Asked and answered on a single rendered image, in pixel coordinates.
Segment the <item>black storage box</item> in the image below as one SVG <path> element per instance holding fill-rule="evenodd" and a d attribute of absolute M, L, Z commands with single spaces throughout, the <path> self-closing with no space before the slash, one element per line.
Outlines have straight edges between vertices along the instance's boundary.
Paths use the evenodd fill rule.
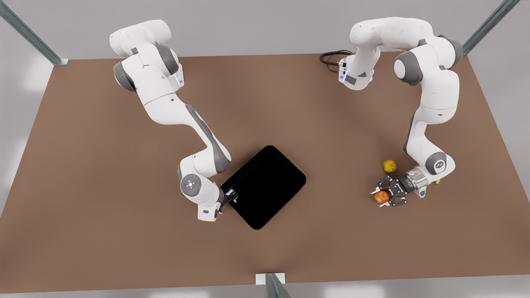
<path fill-rule="evenodd" d="M 305 185 L 306 176 L 272 145 L 263 147 L 220 187 L 237 198 L 231 207 L 254 230 L 265 226 Z"/>

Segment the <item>silver frame post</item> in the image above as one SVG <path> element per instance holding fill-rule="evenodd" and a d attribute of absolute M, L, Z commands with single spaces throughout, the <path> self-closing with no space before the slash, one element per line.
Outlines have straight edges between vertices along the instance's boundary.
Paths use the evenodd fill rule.
<path fill-rule="evenodd" d="M 503 0 L 502 3 L 487 17 L 463 45 L 463 55 L 469 53 L 479 42 L 520 2 L 521 0 Z"/>
<path fill-rule="evenodd" d="M 54 66 L 68 65 L 69 59 L 61 58 L 49 47 L 12 9 L 0 0 L 0 17 L 11 25 L 30 45 Z"/>
<path fill-rule="evenodd" d="M 255 274 L 255 284 L 265 285 L 267 298 L 292 298 L 285 283 L 285 273 Z"/>

